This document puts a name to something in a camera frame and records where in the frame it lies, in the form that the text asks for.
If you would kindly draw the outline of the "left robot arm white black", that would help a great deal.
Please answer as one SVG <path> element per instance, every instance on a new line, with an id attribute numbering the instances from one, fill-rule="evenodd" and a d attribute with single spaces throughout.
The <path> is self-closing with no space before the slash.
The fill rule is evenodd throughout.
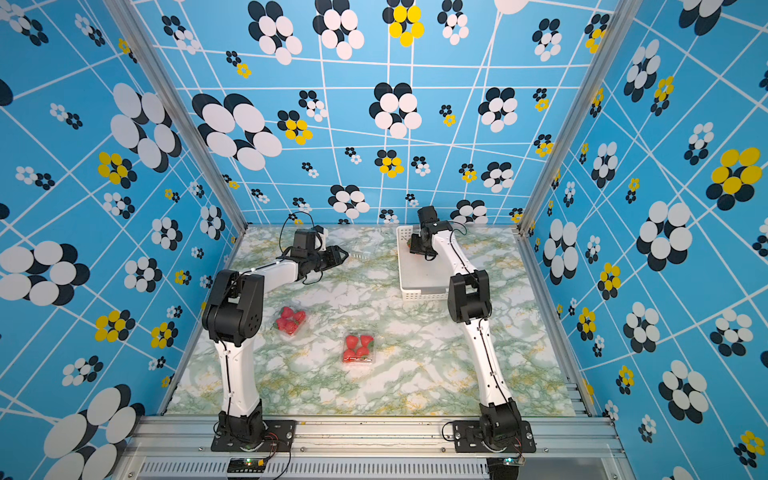
<path id="1" fill-rule="evenodd" d="M 213 451 L 290 446 L 287 433 L 291 429 L 270 426 L 263 419 L 263 402 L 254 377 L 255 337 L 262 325 L 267 293 L 344 263 L 348 252 L 328 245 L 327 236 L 322 226 L 300 229 L 293 244 L 275 261 L 217 273 L 201 320 L 216 348 L 222 373 L 223 399 L 214 426 Z"/>

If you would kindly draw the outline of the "aluminium corner post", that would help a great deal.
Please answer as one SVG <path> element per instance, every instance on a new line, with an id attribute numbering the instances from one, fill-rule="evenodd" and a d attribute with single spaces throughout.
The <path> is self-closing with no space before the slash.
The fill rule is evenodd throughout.
<path id="1" fill-rule="evenodd" d="M 243 235 L 247 230 L 246 219 L 233 195 L 224 186 L 221 172 L 187 113 L 185 104 L 171 81 L 168 68 L 152 46 L 146 29 L 140 25 L 139 15 L 130 1 L 106 1 L 105 5 L 130 47 L 136 51 L 142 70 L 177 126 L 182 141 L 189 149 L 189 154 L 197 163 L 234 228 L 239 235 Z"/>
<path id="2" fill-rule="evenodd" d="M 622 47 L 632 21 L 641 5 L 641 0 L 619 1 L 617 9 L 611 15 L 610 28 L 606 39 L 595 54 L 586 72 L 584 80 L 564 119 L 562 128 L 556 137 L 553 153 L 544 164 L 544 168 L 524 209 L 524 216 L 519 224 L 520 236 L 525 237 L 528 229 L 534 223 L 536 214 L 548 195 L 551 181 L 565 160 L 568 148 L 572 145 L 576 134 L 585 120 L 588 106 L 591 104 L 597 90 L 602 86 L 602 82 Z"/>

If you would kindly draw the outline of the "white perforated plastic basket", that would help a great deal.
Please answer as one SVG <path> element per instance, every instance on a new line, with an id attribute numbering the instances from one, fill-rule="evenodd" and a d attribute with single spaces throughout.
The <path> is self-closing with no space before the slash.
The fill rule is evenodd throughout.
<path id="1" fill-rule="evenodd" d="M 411 225 L 396 228 L 398 276 L 402 299 L 439 301 L 448 298 L 449 266 L 438 259 L 427 261 L 423 255 L 410 252 Z"/>

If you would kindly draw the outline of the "green circuit board left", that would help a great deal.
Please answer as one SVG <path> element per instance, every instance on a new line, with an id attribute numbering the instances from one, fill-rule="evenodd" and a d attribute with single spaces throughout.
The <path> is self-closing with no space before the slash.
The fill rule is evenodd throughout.
<path id="1" fill-rule="evenodd" d="M 262 474 L 266 462 L 263 458 L 231 458 L 227 466 L 228 474 Z"/>

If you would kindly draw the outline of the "green circuit board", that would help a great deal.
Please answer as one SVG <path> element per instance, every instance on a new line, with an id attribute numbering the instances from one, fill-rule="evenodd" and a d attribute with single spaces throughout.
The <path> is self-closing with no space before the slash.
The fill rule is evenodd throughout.
<path id="1" fill-rule="evenodd" d="M 262 474 L 266 462 L 263 458 L 231 458 L 227 466 L 228 474 Z"/>
<path id="2" fill-rule="evenodd" d="M 486 465 L 490 480 L 518 480 L 525 466 L 524 457 L 487 458 Z"/>

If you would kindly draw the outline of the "left aluminium corner post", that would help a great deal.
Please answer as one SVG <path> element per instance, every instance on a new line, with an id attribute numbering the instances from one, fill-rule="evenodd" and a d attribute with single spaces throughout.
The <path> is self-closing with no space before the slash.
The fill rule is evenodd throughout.
<path id="1" fill-rule="evenodd" d="M 246 219 L 233 195 L 224 186 L 221 172 L 187 113 L 185 104 L 171 81 L 168 68 L 152 46 L 146 29 L 140 25 L 139 15 L 130 1 L 106 1 L 105 5 L 130 47 L 136 51 L 142 70 L 177 126 L 182 141 L 189 149 L 189 154 L 197 163 L 234 228 L 239 235 L 243 235 L 247 230 Z"/>

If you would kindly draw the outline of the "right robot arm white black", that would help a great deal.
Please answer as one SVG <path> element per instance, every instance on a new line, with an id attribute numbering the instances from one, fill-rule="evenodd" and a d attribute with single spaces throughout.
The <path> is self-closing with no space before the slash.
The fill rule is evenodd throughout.
<path id="1" fill-rule="evenodd" d="M 447 309 L 467 339 L 479 387 L 479 424 L 483 441 L 494 452 L 522 450 L 522 416 L 504 380 L 493 346 L 493 312 L 488 273 L 475 267 L 458 243 L 453 225 L 441 220 L 433 206 L 418 210 L 419 231 L 411 235 L 410 252 L 449 269 Z"/>

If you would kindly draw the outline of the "clear plastic clamshell container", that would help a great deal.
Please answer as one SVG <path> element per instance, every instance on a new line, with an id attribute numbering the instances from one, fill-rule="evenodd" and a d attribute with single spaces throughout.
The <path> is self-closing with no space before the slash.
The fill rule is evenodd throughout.
<path id="1" fill-rule="evenodd" d="M 371 333 L 348 333 L 344 338 L 343 363 L 369 364 L 375 361 L 375 337 Z"/>

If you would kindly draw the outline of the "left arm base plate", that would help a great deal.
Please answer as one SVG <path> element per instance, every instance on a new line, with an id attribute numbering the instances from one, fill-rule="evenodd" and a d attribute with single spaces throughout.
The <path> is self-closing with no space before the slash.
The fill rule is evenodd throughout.
<path id="1" fill-rule="evenodd" d="M 288 452 L 297 422 L 282 420 L 219 420 L 210 449 L 213 452 Z"/>

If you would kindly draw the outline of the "aluminium front rail frame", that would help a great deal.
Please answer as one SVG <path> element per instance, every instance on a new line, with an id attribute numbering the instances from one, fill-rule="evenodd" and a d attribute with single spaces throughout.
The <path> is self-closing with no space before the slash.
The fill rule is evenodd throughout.
<path id="1" fill-rule="evenodd" d="M 455 418 L 272 417 L 297 422 L 288 452 L 213 452 L 207 416 L 142 421 L 116 466 L 117 479 L 489 479 L 486 459 L 524 457 L 519 479 L 634 479 L 611 421 L 532 420 L 537 451 L 457 453 L 445 436 Z M 263 458 L 262 474 L 228 474 L 231 458 Z"/>

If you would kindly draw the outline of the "right aluminium corner post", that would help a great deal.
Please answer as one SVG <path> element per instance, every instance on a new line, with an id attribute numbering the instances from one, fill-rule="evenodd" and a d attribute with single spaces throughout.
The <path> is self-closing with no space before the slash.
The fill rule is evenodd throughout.
<path id="1" fill-rule="evenodd" d="M 576 134 L 585 120 L 588 106 L 591 104 L 597 90 L 602 86 L 602 82 L 622 47 L 632 21 L 641 5 L 641 0 L 619 1 L 617 9 L 611 15 L 610 28 L 606 39 L 595 54 L 586 72 L 584 80 L 564 119 L 562 128 L 556 137 L 553 153 L 544 164 L 544 168 L 524 209 L 524 216 L 519 224 L 520 236 L 525 237 L 528 229 L 534 223 L 536 214 L 548 195 L 551 181 L 565 160 L 568 148 L 572 145 Z"/>

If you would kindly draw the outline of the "green circuit board right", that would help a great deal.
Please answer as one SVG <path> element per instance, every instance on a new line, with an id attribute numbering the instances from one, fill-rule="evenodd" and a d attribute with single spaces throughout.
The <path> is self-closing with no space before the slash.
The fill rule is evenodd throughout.
<path id="1" fill-rule="evenodd" d="M 524 457 L 487 458 L 486 465 L 490 480 L 518 480 L 525 466 Z"/>

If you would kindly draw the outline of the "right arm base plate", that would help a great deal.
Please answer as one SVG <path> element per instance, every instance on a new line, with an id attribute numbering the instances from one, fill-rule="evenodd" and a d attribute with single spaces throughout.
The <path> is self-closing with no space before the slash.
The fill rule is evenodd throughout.
<path id="1" fill-rule="evenodd" d="M 520 428 L 514 432 L 491 435 L 478 420 L 454 420 L 445 436 L 453 442 L 457 453 L 517 455 L 537 451 L 532 428 L 527 421 L 522 421 Z"/>

